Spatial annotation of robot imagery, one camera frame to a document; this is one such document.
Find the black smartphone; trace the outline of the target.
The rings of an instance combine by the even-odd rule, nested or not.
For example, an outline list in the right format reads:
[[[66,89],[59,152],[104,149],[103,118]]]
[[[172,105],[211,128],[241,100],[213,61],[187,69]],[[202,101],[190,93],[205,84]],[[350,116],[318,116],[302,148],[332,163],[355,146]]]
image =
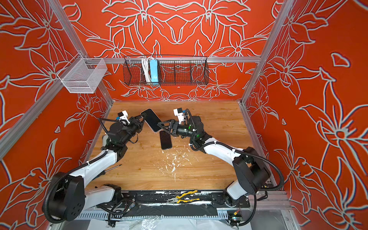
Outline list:
[[[171,135],[165,131],[160,131],[160,142],[162,150],[168,150],[173,147]]]

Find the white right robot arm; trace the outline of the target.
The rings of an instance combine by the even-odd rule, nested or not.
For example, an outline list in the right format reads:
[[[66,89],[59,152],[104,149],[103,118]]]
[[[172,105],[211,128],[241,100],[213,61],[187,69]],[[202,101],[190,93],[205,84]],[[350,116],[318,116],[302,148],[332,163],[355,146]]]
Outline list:
[[[215,156],[233,166],[237,179],[224,192],[229,200],[255,195],[258,191],[278,191],[284,186],[284,176],[274,163],[252,147],[240,149],[218,141],[205,132],[199,116],[189,118],[184,124],[172,119],[159,122],[158,126],[173,137],[189,138],[193,151]]]

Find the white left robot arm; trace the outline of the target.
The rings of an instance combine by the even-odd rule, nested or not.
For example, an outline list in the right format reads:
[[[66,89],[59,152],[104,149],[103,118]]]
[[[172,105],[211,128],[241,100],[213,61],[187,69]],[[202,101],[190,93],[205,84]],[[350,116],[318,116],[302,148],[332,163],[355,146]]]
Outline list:
[[[53,176],[42,206],[50,223],[72,221],[84,210],[96,206],[101,206],[111,215],[122,214],[116,210],[116,207],[126,201],[121,194],[121,187],[106,184],[87,190],[86,186],[124,157],[127,143],[142,131],[146,117],[146,113],[141,113],[127,118],[127,113],[123,111],[118,113],[117,119],[111,120],[109,129],[104,125],[107,121],[105,118],[98,119],[107,135],[102,151],[86,163]]]

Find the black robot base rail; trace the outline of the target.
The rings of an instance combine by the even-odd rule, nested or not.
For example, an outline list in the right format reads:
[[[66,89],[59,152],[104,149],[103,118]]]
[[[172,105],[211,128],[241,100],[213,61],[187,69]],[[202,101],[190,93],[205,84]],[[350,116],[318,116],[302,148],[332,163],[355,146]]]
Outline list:
[[[203,218],[230,219],[240,216],[251,205],[246,196],[234,201],[225,198],[222,190],[198,190],[192,198],[199,201],[187,204],[173,204],[166,201],[187,191],[123,191],[119,198],[97,205],[108,213],[111,220],[127,218]]]

